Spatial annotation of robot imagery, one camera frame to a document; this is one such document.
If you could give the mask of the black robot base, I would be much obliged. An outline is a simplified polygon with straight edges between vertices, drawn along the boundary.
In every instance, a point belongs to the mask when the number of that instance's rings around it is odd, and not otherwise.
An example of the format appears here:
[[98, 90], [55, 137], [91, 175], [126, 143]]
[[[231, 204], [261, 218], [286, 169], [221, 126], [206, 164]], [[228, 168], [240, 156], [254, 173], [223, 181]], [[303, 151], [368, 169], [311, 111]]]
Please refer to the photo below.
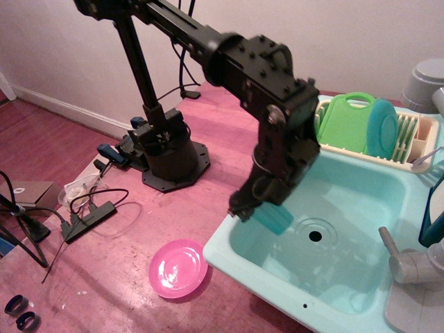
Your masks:
[[146, 116], [115, 146], [126, 164], [141, 171], [142, 182], [162, 193], [192, 186], [210, 167], [206, 145], [191, 139], [181, 111], [144, 107]]

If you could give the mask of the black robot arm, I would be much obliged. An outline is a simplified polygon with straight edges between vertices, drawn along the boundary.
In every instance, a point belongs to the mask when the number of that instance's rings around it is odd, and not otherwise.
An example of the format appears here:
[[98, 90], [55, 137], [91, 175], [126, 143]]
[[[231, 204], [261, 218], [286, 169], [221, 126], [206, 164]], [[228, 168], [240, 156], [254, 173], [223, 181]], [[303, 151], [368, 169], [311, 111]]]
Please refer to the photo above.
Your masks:
[[119, 152], [144, 168], [145, 184], [160, 188], [195, 183], [204, 163], [178, 110], [165, 112], [155, 95], [133, 24], [138, 18], [179, 44], [201, 65], [207, 82], [237, 97], [259, 123], [253, 167], [242, 187], [231, 195], [229, 211], [246, 221], [256, 207], [281, 205], [317, 158], [320, 146], [314, 125], [319, 91], [314, 79], [293, 75], [291, 52], [263, 35], [246, 39], [199, 24], [168, 1], [77, 1], [77, 9], [117, 29], [143, 100], [144, 118]]

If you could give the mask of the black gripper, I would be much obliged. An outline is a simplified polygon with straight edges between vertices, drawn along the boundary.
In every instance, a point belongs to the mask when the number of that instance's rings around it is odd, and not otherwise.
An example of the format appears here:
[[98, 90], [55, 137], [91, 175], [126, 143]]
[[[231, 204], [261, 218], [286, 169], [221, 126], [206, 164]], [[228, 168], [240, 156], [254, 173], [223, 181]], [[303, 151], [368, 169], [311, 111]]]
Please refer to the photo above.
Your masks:
[[246, 222], [263, 202], [281, 205], [320, 153], [314, 130], [319, 90], [315, 80], [276, 85], [284, 96], [247, 80], [243, 108], [259, 120], [253, 168], [245, 183], [229, 198], [228, 212]]

